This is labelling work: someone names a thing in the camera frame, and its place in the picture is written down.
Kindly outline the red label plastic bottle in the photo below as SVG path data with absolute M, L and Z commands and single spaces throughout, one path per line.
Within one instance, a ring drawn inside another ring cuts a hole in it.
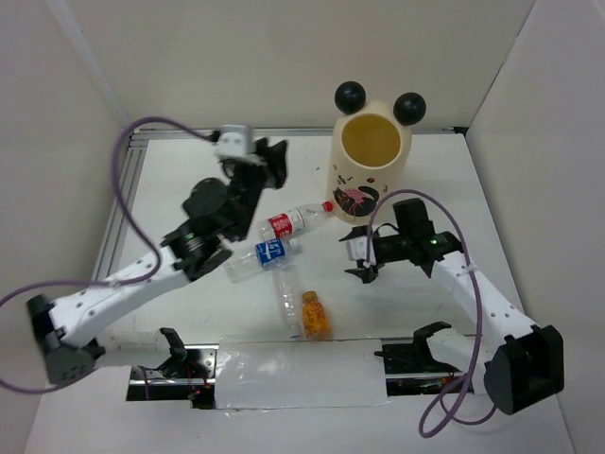
M 331 201 L 297 206 L 261 221 L 257 233 L 262 241 L 300 236 L 319 228 L 332 216 L 333 210 Z

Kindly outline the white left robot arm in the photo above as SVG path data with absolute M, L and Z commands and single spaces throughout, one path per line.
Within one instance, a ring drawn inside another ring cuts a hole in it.
M 150 253 L 72 295 L 31 298 L 27 311 L 48 382 L 66 387 L 89 375 L 109 354 L 96 339 L 108 326 L 225 263 L 233 254 L 227 245 L 248 237 L 263 191 L 284 186 L 287 149 L 286 140 L 261 138 L 241 156 L 218 154 L 227 179 L 198 182 L 182 204 L 185 221 Z

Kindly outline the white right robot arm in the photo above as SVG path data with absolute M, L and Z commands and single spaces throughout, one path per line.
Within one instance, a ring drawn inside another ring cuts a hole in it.
M 412 349 L 416 366 L 424 371 L 439 365 L 460 370 L 473 392 L 488 395 L 506 415 L 560 393 L 560 332 L 519 311 L 472 262 L 461 234 L 436 232 L 422 200 L 396 202 L 393 211 L 395 234 L 380 236 L 357 226 L 341 239 L 355 263 L 350 273 L 369 284 L 385 265 L 407 261 L 445 289 L 475 323 L 473 337 L 444 322 L 417 329 Z

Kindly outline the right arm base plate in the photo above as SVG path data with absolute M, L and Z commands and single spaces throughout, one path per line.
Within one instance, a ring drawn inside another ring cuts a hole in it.
M 437 395 L 462 371 L 447 364 L 425 365 L 411 338 L 381 340 L 374 355 L 383 362 L 387 396 Z

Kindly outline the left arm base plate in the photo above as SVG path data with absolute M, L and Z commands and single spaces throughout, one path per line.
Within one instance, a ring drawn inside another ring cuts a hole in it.
M 218 345 L 192 344 L 185 348 L 186 359 L 174 369 L 133 366 L 126 401 L 186 401 L 192 409 L 214 410 Z

